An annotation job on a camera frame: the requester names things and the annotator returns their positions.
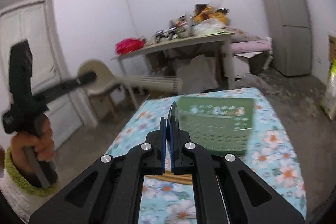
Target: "white sleeve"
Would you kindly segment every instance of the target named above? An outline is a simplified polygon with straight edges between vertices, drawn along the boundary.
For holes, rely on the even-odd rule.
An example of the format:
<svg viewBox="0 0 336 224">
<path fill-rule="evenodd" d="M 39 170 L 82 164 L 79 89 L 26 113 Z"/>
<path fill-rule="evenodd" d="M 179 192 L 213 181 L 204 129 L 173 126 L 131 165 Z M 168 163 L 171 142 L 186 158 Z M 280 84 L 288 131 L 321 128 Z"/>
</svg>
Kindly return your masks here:
<svg viewBox="0 0 336 224">
<path fill-rule="evenodd" d="M 25 223 L 28 223 L 32 213 L 49 199 L 26 193 L 13 182 L 6 169 L 3 178 L 0 178 L 0 190 L 12 209 Z"/>
</svg>

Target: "human hand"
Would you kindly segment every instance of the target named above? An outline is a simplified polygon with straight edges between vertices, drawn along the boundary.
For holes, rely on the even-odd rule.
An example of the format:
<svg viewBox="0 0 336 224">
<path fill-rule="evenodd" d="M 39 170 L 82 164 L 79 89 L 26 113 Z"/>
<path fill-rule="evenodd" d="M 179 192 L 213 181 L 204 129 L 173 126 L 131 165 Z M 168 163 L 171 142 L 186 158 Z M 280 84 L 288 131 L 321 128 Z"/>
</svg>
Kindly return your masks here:
<svg viewBox="0 0 336 224">
<path fill-rule="evenodd" d="M 50 121 L 47 116 L 45 116 L 41 131 L 43 133 L 41 139 L 25 131 L 19 131 L 11 140 L 12 161 L 22 175 L 35 174 L 23 150 L 24 147 L 32 146 L 37 153 L 36 156 L 39 161 L 50 162 L 55 156 L 54 141 L 52 139 L 53 130 L 50 127 Z"/>
</svg>

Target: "gray refrigerator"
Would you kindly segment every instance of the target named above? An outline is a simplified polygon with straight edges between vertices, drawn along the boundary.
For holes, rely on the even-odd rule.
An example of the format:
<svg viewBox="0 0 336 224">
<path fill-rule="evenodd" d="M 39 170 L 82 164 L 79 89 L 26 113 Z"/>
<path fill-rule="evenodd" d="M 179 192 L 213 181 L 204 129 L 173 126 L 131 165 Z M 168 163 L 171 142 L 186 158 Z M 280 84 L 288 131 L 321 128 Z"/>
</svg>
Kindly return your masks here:
<svg viewBox="0 0 336 224">
<path fill-rule="evenodd" d="M 312 36 L 306 0 L 263 0 L 273 44 L 273 67 L 286 76 L 311 72 Z"/>
</svg>

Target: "chair backrest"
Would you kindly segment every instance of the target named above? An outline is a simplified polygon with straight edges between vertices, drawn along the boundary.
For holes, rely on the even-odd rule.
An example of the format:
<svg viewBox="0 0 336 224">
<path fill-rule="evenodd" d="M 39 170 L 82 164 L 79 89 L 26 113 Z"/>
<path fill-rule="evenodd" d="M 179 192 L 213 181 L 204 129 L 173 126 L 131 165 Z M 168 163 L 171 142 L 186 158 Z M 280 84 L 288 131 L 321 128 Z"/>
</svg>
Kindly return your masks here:
<svg viewBox="0 0 336 224">
<path fill-rule="evenodd" d="M 100 60 L 88 60 L 79 69 L 77 75 L 84 74 L 88 71 L 94 71 L 97 74 L 97 80 L 83 89 L 100 90 L 111 83 L 115 78 L 110 69 Z"/>
</svg>

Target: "black handle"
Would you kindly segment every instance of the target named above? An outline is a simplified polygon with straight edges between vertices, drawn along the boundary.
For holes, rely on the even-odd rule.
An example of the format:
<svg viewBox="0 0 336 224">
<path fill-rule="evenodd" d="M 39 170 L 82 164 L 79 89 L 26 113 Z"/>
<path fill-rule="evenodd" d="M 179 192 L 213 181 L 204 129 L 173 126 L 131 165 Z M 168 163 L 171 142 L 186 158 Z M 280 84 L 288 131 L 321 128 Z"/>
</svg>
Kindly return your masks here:
<svg viewBox="0 0 336 224">
<path fill-rule="evenodd" d="M 34 121 L 25 123 L 22 130 L 38 138 L 42 138 L 42 125 L 45 119 L 46 116 L 41 114 Z M 25 147 L 24 151 L 40 182 L 40 187 L 46 189 L 53 185 L 58 178 L 54 164 L 52 162 L 39 161 L 32 147 Z"/>
</svg>

